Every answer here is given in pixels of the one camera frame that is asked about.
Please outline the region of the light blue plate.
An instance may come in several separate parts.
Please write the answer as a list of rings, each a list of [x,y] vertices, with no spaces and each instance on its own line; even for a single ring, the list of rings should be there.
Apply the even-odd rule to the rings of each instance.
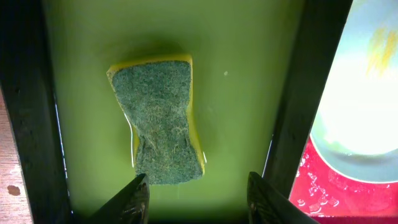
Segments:
[[[310,138],[347,178],[397,181],[397,0],[352,3]]]

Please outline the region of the yellow green scrub sponge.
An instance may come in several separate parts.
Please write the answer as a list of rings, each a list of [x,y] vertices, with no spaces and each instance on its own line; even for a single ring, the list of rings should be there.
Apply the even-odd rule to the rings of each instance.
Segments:
[[[200,179],[205,158],[193,120],[193,60],[189,54],[124,62],[106,72],[131,131],[136,174],[152,185]]]

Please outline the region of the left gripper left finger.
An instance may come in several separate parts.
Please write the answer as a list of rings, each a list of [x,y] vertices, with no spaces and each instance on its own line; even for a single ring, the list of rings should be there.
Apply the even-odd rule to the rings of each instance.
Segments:
[[[150,189],[146,174],[137,175],[89,219],[94,224],[147,224]]]

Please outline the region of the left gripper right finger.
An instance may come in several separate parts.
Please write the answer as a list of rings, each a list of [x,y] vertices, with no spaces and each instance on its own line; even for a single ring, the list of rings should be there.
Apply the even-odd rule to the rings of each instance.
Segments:
[[[247,203],[250,224],[318,224],[257,172],[248,175]]]

